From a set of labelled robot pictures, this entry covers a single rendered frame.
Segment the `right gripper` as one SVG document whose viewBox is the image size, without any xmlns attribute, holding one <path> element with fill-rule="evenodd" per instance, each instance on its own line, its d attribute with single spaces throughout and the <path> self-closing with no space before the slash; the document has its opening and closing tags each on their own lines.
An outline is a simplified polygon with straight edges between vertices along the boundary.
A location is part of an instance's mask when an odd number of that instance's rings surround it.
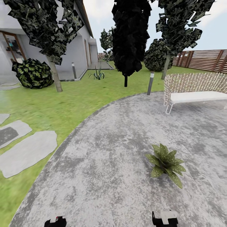
<svg viewBox="0 0 227 227">
<path fill-rule="evenodd" d="M 152 221 L 156 227 L 177 227 L 178 224 L 178 220 L 176 218 L 169 218 L 168 219 L 169 224 L 163 224 L 162 219 L 159 218 L 155 219 L 154 215 L 152 215 Z"/>
</svg>

